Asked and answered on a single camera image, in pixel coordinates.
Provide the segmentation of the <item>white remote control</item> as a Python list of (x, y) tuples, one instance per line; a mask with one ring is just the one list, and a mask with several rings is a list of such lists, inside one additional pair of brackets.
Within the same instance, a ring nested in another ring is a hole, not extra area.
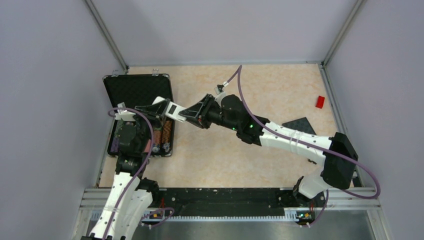
[(152, 104), (164, 105), (165, 106), (164, 114), (169, 119), (182, 122), (182, 123), (187, 120), (186, 117), (180, 115), (180, 112), (185, 110), (186, 107), (183, 107), (171, 101), (169, 98), (163, 98), (161, 96), (157, 96), (155, 100), (152, 102)]

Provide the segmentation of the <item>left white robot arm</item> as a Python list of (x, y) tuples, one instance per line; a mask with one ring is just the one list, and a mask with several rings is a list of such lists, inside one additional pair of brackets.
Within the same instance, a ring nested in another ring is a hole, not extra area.
[(148, 207), (160, 202), (155, 181), (142, 178), (155, 148), (155, 126), (166, 119), (170, 99), (157, 97), (147, 106), (120, 104), (108, 115), (123, 125), (118, 130), (118, 160), (100, 217), (83, 240), (130, 240)]

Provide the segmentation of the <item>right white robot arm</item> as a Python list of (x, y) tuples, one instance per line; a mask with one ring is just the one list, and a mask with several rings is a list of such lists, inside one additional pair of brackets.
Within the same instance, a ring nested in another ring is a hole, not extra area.
[(234, 94), (220, 102), (207, 94), (198, 103), (180, 110), (177, 117), (201, 129), (215, 124), (234, 130), (244, 143), (289, 151), (319, 165), (313, 173), (301, 176), (293, 187), (293, 200), (299, 206), (307, 206), (330, 188), (350, 188), (358, 157), (347, 136), (340, 132), (329, 137), (284, 127), (251, 115)]

